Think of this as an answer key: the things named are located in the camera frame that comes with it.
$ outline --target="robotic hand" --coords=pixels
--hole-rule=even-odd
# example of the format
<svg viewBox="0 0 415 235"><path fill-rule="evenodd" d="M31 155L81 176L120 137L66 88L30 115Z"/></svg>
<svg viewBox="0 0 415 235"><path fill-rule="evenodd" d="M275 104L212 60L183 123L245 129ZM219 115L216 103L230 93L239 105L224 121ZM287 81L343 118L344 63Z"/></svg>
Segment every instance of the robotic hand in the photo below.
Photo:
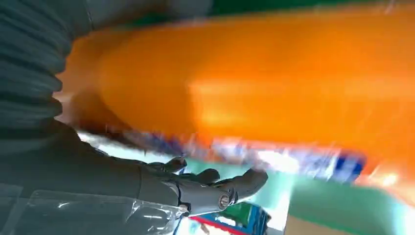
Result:
<svg viewBox="0 0 415 235"><path fill-rule="evenodd" d="M140 194L140 199L160 201L173 206L186 208L185 215L199 215L204 213L218 212L226 209L229 205L236 204L254 195L266 183L268 175L265 172L248 170L242 176L216 182L220 179L218 171L207 169L197 175L183 174L175 175L176 172L186 167L183 158L174 158L166 164L152 163L143 165L143 171L148 177L142 178L143 185L150 187L161 186L162 191L173 191L177 197L171 197L171 202L166 202L154 195L147 196L146 191Z"/></svg>

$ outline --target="orange bottle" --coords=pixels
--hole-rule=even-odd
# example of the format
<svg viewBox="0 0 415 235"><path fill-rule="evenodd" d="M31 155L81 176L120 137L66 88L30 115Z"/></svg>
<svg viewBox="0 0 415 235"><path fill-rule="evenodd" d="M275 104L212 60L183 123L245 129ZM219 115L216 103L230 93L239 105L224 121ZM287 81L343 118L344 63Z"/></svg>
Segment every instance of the orange bottle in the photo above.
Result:
<svg viewBox="0 0 415 235"><path fill-rule="evenodd" d="M377 5L130 32L93 90L136 130L363 152L357 183L415 205L413 22L414 5Z"/></svg>

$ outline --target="gray robotic hand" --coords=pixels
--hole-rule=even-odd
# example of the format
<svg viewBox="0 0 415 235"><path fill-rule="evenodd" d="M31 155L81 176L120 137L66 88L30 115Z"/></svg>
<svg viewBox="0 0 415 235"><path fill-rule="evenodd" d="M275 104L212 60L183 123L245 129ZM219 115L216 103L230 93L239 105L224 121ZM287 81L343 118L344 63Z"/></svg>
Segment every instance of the gray robotic hand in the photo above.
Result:
<svg viewBox="0 0 415 235"><path fill-rule="evenodd" d="M183 158L174 158L166 164L143 164L138 198L179 206L187 209L184 215L193 216L219 212L243 201L257 193L268 180L267 173L253 169L242 176L222 181L218 181L220 175L215 169L207 169L199 174L173 174L186 165Z"/></svg>

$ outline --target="metal screw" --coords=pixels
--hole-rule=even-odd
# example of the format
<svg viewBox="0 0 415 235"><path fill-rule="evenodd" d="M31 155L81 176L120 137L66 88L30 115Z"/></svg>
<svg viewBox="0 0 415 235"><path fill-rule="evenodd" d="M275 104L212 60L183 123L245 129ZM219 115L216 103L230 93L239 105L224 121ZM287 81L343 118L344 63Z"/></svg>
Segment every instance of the metal screw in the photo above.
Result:
<svg viewBox="0 0 415 235"><path fill-rule="evenodd" d="M229 205L229 196L228 195L222 195L219 199L219 208L221 210L224 210Z"/></svg>
<svg viewBox="0 0 415 235"><path fill-rule="evenodd" d="M190 212L189 212L189 207L188 207L188 206L186 206L185 204L180 204L180 205L179 205L179 207L180 207L180 208L184 208L184 209L186 209L186 212L184 212L184 213L182 214L182 216L184 216L184 217L188 217L188 216L190 215Z"/></svg>

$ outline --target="orange container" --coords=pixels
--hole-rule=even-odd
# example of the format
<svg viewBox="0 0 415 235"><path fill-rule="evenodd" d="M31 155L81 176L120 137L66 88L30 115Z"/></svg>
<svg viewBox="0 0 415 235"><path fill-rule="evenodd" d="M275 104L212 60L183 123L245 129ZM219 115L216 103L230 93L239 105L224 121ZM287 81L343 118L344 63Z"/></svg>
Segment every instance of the orange container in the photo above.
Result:
<svg viewBox="0 0 415 235"><path fill-rule="evenodd" d="M415 204L414 22L413 5L222 18L130 32L88 63L126 126L361 151L358 183Z"/></svg>

